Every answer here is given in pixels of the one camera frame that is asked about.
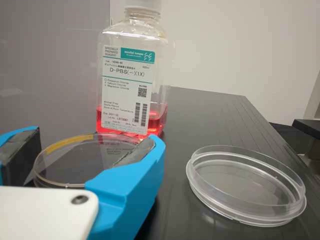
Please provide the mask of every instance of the barcode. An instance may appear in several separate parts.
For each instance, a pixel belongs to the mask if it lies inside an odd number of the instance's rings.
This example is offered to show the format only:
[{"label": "barcode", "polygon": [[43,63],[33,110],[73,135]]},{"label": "barcode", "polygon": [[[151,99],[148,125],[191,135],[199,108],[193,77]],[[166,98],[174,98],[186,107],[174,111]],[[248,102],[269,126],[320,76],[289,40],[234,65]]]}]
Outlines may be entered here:
[{"label": "barcode", "polygon": [[147,89],[144,87],[139,87],[138,88],[138,97],[146,98],[147,97]]},{"label": "barcode", "polygon": [[135,112],[134,112],[134,122],[135,123],[139,122],[139,115],[140,115],[140,103],[136,102],[135,103]]},{"label": "barcode", "polygon": [[142,105],[142,116],[141,116],[141,126],[142,127],[146,126],[147,109],[148,109],[148,105],[147,104],[143,104]]}]

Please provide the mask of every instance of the gray panel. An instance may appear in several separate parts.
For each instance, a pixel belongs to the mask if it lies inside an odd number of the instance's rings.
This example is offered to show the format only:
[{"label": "gray panel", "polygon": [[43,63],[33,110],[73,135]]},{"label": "gray panel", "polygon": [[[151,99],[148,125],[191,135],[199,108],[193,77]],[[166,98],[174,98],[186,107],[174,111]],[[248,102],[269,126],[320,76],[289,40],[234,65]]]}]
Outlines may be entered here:
[{"label": "gray panel", "polygon": [[39,125],[46,147],[94,132],[97,39],[109,0],[0,5],[0,134]]}]

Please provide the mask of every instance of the bottle label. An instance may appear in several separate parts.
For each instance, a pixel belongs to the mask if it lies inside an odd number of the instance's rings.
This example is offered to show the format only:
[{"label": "bottle label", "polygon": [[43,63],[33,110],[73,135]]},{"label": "bottle label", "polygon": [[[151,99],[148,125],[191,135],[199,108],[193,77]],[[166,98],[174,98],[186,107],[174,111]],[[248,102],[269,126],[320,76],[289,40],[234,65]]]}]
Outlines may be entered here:
[{"label": "bottle label", "polygon": [[146,135],[154,51],[103,46],[101,126]]}]

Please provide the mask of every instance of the clear plastic dish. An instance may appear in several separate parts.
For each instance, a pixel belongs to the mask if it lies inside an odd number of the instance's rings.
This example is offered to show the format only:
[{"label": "clear plastic dish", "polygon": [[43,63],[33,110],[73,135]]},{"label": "clear plastic dish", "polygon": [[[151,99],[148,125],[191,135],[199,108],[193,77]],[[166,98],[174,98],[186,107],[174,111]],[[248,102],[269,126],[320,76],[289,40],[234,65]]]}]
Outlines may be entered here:
[{"label": "clear plastic dish", "polygon": [[276,227],[306,208],[301,178],[278,160],[234,146],[196,150],[186,165],[194,194],[215,212],[241,223]]},{"label": "clear plastic dish", "polygon": [[84,188],[85,182],[130,153],[136,138],[94,133],[70,137],[44,149],[35,159],[33,182],[37,187]]}]

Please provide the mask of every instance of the metal screw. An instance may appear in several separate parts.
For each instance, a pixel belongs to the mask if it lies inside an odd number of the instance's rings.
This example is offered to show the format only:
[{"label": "metal screw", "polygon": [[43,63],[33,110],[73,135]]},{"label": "metal screw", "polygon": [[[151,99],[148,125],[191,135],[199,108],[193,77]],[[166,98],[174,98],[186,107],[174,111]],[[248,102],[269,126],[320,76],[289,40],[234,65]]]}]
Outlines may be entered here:
[{"label": "metal screw", "polygon": [[88,199],[89,198],[85,195],[78,195],[71,200],[71,203],[76,205],[84,204]]}]

